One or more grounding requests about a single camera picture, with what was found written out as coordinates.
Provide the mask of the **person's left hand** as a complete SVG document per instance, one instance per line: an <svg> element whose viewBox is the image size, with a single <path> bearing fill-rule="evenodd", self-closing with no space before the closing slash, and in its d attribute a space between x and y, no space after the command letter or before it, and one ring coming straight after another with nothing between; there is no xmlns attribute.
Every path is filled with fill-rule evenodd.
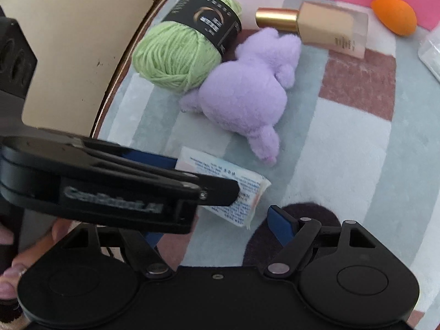
<svg viewBox="0 0 440 330"><path fill-rule="evenodd" d="M57 242L68 234L72 221L57 219L51 231L47 232L35 244L20 252L8 267L1 272L1 300L12 300L17 297L17 285L24 272L48 252Z"/></svg>

